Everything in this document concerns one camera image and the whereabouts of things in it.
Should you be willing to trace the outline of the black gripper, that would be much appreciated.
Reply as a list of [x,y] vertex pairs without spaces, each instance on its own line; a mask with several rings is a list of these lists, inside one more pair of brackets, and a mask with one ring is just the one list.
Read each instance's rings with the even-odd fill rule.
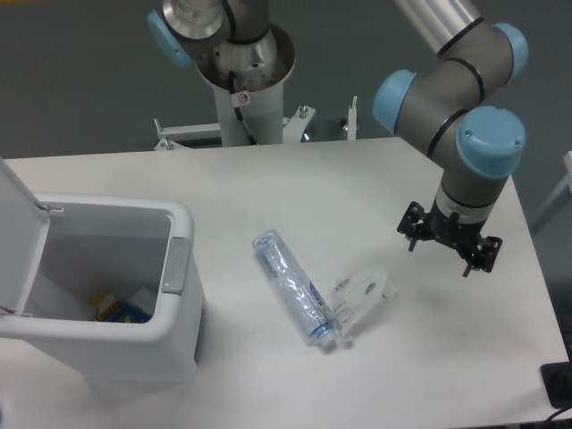
[[468,277],[471,271],[490,273],[502,245],[499,237],[480,235],[484,224],[485,221],[461,223],[456,214],[447,217],[439,209],[432,209],[428,214],[419,203],[412,201],[397,231],[408,240],[409,252],[419,241],[425,240],[453,248],[467,262],[462,275]]

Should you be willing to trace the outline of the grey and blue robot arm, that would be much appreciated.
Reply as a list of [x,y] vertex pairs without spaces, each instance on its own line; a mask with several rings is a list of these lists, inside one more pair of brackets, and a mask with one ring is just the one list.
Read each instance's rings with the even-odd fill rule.
[[[402,1],[439,66],[419,77],[400,70],[374,96],[374,118],[440,166],[430,209],[411,203],[398,230],[410,244],[454,249],[467,270],[490,272],[502,241],[486,223],[526,145],[523,123],[485,99],[524,68],[524,35],[489,24],[469,1]],[[295,63],[288,34],[271,23],[265,1],[164,1],[147,17],[168,59],[196,66],[214,91],[225,146],[298,143],[300,115],[283,117],[283,85]]]

